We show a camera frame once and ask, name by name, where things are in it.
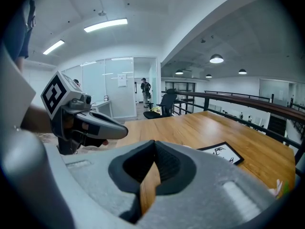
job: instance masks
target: floor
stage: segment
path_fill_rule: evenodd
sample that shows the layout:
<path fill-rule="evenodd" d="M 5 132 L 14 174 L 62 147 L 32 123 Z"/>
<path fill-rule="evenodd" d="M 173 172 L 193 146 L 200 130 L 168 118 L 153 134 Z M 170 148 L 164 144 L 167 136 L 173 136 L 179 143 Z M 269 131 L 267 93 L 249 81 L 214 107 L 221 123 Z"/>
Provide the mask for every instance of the floor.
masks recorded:
<path fill-rule="evenodd" d="M 146 118 L 143 115 L 143 112 L 148 111 L 148 108 L 144 108 L 143 103 L 138 103 L 136 105 L 136 110 L 137 110 L 137 117 L 132 117 L 132 118 L 124 118 L 124 119 L 115 119 L 116 121 L 120 122 L 121 124 L 124 124 L 126 121 L 133 121 L 133 120 L 145 120 Z M 45 134 L 40 134 L 37 133 L 37 136 L 40 138 L 40 140 L 44 143 L 52 143 L 55 145 L 58 145 L 58 139 L 53 133 L 45 133 Z M 111 148 L 115 148 L 117 140 L 108 140 L 109 144 L 100 147 L 95 147 L 95 146 L 81 146 L 78 149 L 78 154 L 85 154 L 85 153 L 92 153 L 96 151 L 103 151 Z"/>

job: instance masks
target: robot wrist camera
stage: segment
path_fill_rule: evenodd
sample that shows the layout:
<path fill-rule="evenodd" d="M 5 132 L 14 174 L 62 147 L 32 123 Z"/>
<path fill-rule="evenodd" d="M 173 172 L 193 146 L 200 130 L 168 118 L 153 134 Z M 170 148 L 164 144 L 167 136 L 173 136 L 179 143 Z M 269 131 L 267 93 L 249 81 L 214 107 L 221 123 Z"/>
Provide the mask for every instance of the robot wrist camera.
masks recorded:
<path fill-rule="evenodd" d="M 107 138 L 121 139 L 128 134 L 125 126 L 93 110 L 91 96 L 61 72 L 52 77 L 41 99 L 63 155 L 73 154 L 81 145 L 100 146 Z"/>

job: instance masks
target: ceiling light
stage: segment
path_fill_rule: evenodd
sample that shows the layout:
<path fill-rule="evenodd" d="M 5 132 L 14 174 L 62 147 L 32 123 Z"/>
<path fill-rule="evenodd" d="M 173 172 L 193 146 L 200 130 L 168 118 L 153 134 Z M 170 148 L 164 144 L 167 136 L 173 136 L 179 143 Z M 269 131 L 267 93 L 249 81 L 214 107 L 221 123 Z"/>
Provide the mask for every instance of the ceiling light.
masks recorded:
<path fill-rule="evenodd" d="M 223 57 L 219 54 L 213 54 L 210 59 L 211 63 L 222 63 L 223 61 Z"/>
<path fill-rule="evenodd" d="M 80 64 L 80 66 L 85 66 L 85 65 L 89 65 L 89 64 L 93 64 L 93 63 L 96 63 L 96 61 L 85 62 L 85 63 Z"/>
<path fill-rule="evenodd" d="M 96 25 L 86 27 L 86 28 L 84 28 L 84 30 L 86 32 L 91 32 L 91 31 L 95 31 L 95 30 L 105 28 L 105 27 L 109 27 L 109 26 L 113 26 L 113 25 L 124 25 L 124 24 L 127 24 L 127 19 L 102 22 L 102 23 L 99 23 L 99 24 L 96 24 Z"/>
<path fill-rule="evenodd" d="M 127 60 L 127 59 L 132 59 L 132 57 L 127 57 L 127 58 L 114 58 L 111 60 Z"/>
<path fill-rule="evenodd" d="M 63 45 L 65 42 L 63 40 L 59 40 L 57 43 L 55 43 L 53 46 L 49 47 L 46 51 L 43 52 L 43 54 L 47 55 L 50 52 L 52 52 L 55 48 L 58 48 L 60 45 Z"/>
<path fill-rule="evenodd" d="M 247 71 L 245 71 L 244 69 L 241 69 L 238 73 L 239 74 L 247 74 Z"/>
<path fill-rule="evenodd" d="M 177 70 L 176 74 L 183 74 L 183 71 L 182 70 Z"/>

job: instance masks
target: white ceiling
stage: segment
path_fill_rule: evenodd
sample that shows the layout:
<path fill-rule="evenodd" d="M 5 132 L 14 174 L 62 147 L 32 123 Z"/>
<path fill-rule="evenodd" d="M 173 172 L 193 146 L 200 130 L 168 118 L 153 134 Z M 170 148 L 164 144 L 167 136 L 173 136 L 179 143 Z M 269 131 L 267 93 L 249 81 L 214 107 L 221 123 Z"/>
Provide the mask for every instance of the white ceiling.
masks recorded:
<path fill-rule="evenodd" d="M 98 48 L 130 43 L 160 44 L 163 41 L 160 32 L 170 1 L 36 0 L 36 27 L 31 36 L 29 60 L 56 66 Z M 106 16 L 98 15 L 102 10 Z M 127 18 L 128 25 L 91 33 L 83 30 L 99 22 L 120 18 Z M 48 55 L 42 54 L 59 39 L 65 44 Z"/>
<path fill-rule="evenodd" d="M 209 62 L 215 53 L 223 56 L 223 63 Z M 272 65 L 270 59 L 285 62 L 289 70 L 303 54 L 304 45 L 282 5 L 277 0 L 257 0 L 222 18 L 188 43 L 162 68 L 162 77 L 172 77 L 178 69 L 195 71 L 200 78 L 208 73 L 228 77 L 241 68 L 252 75 L 264 75 L 264 59 L 273 70 L 277 64 Z"/>

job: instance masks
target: framed drawing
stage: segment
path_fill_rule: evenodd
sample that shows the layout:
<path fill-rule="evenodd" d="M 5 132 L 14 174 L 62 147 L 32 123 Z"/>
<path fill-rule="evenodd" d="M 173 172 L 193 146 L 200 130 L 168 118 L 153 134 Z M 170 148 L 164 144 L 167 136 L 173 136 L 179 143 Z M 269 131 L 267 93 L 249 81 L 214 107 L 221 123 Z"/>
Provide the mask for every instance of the framed drawing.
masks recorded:
<path fill-rule="evenodd" d="M 232 148 L 226 142 L 219 143 L 209 147 L 199 148 L 198 150 L 222 157 L 235 165 L 238 165 L 239 163 L 244 161 L 244 158 L 241 157 L 240 154 L 237 153 L 234 150 L 234 148 Z"/>

